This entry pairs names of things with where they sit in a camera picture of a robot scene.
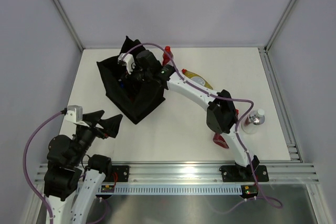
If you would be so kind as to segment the black canvas bag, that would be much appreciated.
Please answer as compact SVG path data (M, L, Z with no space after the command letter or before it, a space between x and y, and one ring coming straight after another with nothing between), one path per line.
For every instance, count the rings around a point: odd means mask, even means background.
M136 56L143 51L146 51L145 47L140 46L130 52L135 62L133 70L145 72L136 60ZM122 77L126 67L118 64L118 56L97 62L97 67L107 98L134 124L142 121L165 100L164 88L156 81L147 78L144 83L122 89L118 84L118 79Z

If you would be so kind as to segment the small red dish soap bottle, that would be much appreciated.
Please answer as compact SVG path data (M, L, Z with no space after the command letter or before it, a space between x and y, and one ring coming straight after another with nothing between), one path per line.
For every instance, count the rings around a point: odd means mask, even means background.
M162 66L165 65L172 65L171 59L173 59L173 53L171 52L170 46L165 46L164 53L163 53L163 61Z

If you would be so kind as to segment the yellow dish soap bottle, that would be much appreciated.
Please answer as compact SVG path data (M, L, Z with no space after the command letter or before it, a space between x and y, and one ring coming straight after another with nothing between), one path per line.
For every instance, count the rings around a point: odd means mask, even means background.
M191 71L188 71L187 69L182 69L182 73L183 75L185 75L186 77L188 77L189 79L191 79L192 81L208 88L208 89L211 89L213 90L213 87L203 78L201 77L200 75L194 73L194 72L191 72Z

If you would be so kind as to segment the large red dish soap bottle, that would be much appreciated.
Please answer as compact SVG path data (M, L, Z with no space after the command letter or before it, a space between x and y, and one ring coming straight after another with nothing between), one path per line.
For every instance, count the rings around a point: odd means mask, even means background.
M239 110L235 109L235 118L236 123L230 126L230 133L227 135L228 142L223 138L221 135L222 132L222 123L223 123L223 115L219 111L219 108L217 108L214 111L207 111L207 125L209 128L215 132L213 136L213 142L217 145L223 147L223 148L230 148L230 147L236 147L239 144L239 141L237 140L236 133L238 131L238 115Z

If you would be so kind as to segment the orange blue pump bottle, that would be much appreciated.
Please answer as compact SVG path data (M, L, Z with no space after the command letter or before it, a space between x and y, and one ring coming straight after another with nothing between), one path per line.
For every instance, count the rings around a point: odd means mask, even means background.
M118 84L122 89L128 88L128 80L125 77L121 77L118 79Z

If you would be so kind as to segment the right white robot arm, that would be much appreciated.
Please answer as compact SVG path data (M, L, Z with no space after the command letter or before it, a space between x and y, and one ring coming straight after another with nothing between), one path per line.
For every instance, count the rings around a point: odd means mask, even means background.
M237 118L234 102L252 101L233 99L226 90L216 92L187 78L178 70L172 58L166 65L161 65L152 52L144 50L135 57L131 51L121 53L118 63L125 66L131 80L155 81L169 91L183 95L206 111L208 128L221 135L234 154L236 174L242 180L256 177L259 165L257 156L250 152L239 136L240 119Z

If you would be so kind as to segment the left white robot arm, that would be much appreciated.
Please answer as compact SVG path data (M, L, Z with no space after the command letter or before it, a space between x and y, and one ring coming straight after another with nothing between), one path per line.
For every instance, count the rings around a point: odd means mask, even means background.
M83 113L77 105L67 107L61 114L76 130L72 137L57 135L49 142L44 194L53 223L86 223L99 187L109 179L115 184L118 175L107 156L92 155L84 170L79 165L96 138L118 135L123 116L103 119L104 110Z

